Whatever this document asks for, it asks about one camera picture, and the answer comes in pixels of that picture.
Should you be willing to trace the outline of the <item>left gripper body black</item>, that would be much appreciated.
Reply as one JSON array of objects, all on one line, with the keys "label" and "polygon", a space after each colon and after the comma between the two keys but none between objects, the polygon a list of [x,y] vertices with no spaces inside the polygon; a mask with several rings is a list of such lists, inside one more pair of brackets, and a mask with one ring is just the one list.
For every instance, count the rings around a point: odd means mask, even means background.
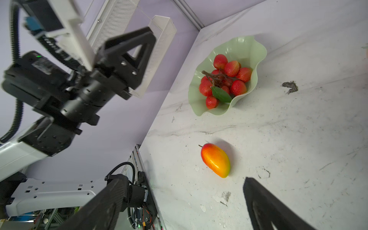
[{"label": "left gripper body black", "polygon": [[94,68],[80,68],[69,75],[35,51],[12,64],[4,74],[3,89],[41,115],[16,143],[53,156],[81,134],[82,123],[96,125],[98,111],[116,94],[92,74]]}]

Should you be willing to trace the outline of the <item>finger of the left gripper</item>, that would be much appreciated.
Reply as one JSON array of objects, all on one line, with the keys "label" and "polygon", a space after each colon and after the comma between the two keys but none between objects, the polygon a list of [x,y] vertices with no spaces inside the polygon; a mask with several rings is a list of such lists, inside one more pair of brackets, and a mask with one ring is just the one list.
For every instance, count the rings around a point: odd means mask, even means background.
[{"label": "finger of the left gripper", "polygon": [[94,60],[94,79],[110,90],[137,89],[155,43],[149,27],[106,40]]}]

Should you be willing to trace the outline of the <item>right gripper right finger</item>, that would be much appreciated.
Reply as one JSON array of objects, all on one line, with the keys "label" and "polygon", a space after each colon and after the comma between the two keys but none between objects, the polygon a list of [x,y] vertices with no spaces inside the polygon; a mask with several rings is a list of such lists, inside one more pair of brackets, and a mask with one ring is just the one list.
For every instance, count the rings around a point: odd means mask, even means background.
[{"label": "right gripper right finger", "polygon": [[247,177],[243,193],[254,230],[313,230],[256,179]]}]

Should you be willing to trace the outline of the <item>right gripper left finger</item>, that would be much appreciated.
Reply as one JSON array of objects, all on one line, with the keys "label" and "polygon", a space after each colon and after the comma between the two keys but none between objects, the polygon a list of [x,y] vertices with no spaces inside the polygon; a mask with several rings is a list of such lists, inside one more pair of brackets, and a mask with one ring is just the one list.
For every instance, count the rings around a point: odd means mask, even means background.
[{"label": "right gripper left finger", "polygon": [[129,181],[126,176],[112,176],[107,186],[59,230],[113,230],[119,213],[127,208]]}]

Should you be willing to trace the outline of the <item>red yellow fake mango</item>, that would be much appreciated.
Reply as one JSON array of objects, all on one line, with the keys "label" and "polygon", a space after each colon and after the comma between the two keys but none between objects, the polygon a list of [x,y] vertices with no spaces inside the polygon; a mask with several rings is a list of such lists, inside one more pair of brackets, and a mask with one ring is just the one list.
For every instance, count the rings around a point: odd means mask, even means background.
[{"label": "red yellow fake mango", "polygon": [[201,158],[204,164],[221,178],[226,178],[231,170],[231,163],[224,150],[215,144],[201,146]]}]

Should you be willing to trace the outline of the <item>red lychee bunch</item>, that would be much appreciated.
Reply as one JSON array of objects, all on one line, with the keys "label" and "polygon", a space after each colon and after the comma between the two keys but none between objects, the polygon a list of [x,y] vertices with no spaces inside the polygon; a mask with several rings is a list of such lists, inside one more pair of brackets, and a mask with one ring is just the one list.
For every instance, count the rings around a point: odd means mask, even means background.
[{"label": "red lychee bunch", "polygon": [[247,93],[246,84],[251,81],[253,70],[242,67],[241,63],[228,61],[223,54],[218,54],[213,60],[212,73],[205,72],[198,87],[199,92],[206,97],[208,110],[218,107],[220,103],[230,103],[236,97]]}]

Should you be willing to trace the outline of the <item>green wavy fruit bowl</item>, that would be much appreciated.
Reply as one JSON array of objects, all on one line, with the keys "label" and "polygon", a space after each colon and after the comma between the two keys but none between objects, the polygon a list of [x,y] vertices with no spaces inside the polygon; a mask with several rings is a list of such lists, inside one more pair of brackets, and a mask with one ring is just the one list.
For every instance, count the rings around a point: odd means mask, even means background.
[{"label": "green wavy fruit bowl", "polygon": [[252,90],[257,66],[267,50],[254,36],[233,38],[216,47],[196,68],[188,101],[197,116],[223,115]]}]

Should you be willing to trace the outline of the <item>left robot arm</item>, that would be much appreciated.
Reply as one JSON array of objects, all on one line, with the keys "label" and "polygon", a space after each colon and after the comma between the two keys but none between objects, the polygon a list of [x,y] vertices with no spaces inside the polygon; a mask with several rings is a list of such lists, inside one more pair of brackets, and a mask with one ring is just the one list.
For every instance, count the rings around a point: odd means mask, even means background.
[{"label": "left robot arm", "polygon": [[29,106],[36,121],[1,145],[1,218],[84,205],[108,168],[98,151],[117,146],[124,105],[134,102],[156,37],[148,27],[108,39],[90,71],[67,72],[36,51],[4,72],[1,89]]}]

